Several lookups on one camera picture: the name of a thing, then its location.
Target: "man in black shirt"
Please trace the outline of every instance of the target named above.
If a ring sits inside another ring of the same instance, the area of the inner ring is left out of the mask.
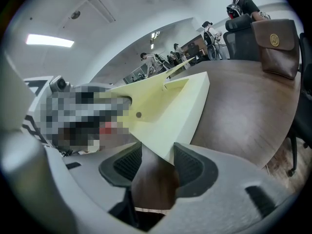
[[[233,3],[236,3],[243,10],[244,14],[248,14],[255,21],[264,20],[263,17],[259,14],[259,9],[252,0],[233,0]]]

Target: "gold emblem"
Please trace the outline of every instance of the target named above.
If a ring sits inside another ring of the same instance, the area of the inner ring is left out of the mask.
[[[274,47],[277,47],[279,45],[279,38],[276,34],[272,34],[270,36],[270,42]]]

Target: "round table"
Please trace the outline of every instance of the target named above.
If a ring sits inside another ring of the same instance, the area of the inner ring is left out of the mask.
[[[210,88],[192,145],[245,158],[263,168],[292,124],[300,93],[295,80],[265,73],[261,63],[244,60],[204,61],[171,80],[207,72]],[[134,204],[170,209],[178,178],[174,166],[150,150],[132,185]]]

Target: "bag flap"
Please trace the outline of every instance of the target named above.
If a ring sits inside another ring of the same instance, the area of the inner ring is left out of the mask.
[[[295,24],[289,19],[263,20],[252,23],[257,44],[263,48],[292,50],[296,34]]]

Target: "pixelated area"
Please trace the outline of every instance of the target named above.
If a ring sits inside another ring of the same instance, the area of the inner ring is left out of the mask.
[[[129,135],[119,121],[128,116],[130,98],[98,98],[100,87],[78,87],[53,93],[40,105],[36,122],[45,138],[59,150],[89,151],[111,146],[119,135]]]

